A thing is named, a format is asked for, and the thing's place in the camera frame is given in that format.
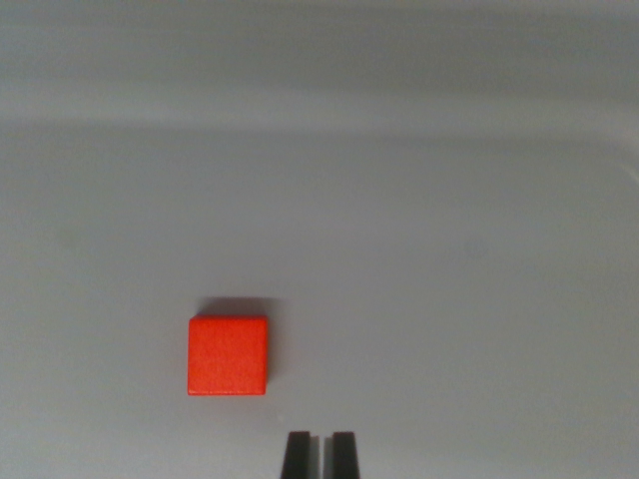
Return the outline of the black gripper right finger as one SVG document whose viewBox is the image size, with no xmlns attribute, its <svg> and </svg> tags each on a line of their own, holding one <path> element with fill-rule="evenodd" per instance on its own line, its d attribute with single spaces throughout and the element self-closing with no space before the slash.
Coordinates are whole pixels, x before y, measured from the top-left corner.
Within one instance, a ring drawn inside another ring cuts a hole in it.
<svg viewBox="0 0 639 479">
<path fill-rule="evenodd" d="M 361 478 L 353 432 L 334 432 L 324 442 L 324 477 L 327 479 Z"/>
</svg>

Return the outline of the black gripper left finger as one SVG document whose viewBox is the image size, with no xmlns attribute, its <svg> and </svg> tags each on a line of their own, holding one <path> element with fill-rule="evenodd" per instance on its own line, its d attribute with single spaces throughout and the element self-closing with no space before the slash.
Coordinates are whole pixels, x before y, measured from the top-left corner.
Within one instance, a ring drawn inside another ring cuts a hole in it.
<svg viewBox="0 0 639 479">
<path fill-rule="evenodd" d="M 309 431 L 289 433 L 282 466 L 282 479 L 318 479 L 320 443 Z"/>
</svg>

